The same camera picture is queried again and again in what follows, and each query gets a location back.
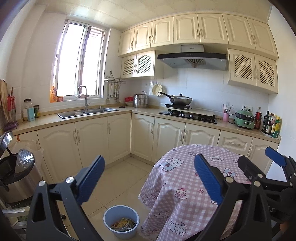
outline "ceiling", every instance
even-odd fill
[[[215,10],[245,14],[267,21],[268,0],[38,0],[46,12],[77,15],[118,30],[179,12]]]

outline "green electric cooker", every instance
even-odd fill
[[[254,120],[253,113],[247,109],[239,110],[235,113],[234,123],[239,127],[254,129]]]

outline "tablecloth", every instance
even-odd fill
[[[139,199],[151,211],[141,226],[142,235],[158,235],[159,241],[183,241],[203,230],[217,208],[201,182],[194,157],[201,153],[211,166],[239,183],[251,182],[237,165],[240,155],[221,147],[186,145],[173,148],[153,167]],[[238,216],[237,201],[225,231]]]

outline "faucet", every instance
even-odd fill
[[[79,95],[77,95],[77,97],[78,98],[85,98],[85,104],[84,104],[84,111],[88,111],[88,109],[89,109],[89,104],[87,104],[87,97],[89,96],[88,94],[87,94],[87,90],[86,90],[86,86],[84,86],[84,85],[80,85],[80,86],[78,86],[78,88],[77,88],[77,92],[79,93],[79,89],[81,88],[81,87],[84,87],[85,88],[85,95],[84,94],[79,94]]]

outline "kitchen sink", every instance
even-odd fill
[[[91,114],[97,114],[97,113],[103,113],[103,112],[111,112],[111,111],[117,111],[117,109],[111,109],[111,108],[94,108],[89,109],[88,111],[84,110],[76,110],[76,111],[68,111],[68,112],[62,112],[58,113],[57,115],[61,117],[62,119],[75,117],[75,116],[81,116],[81,115],[91,115]]]

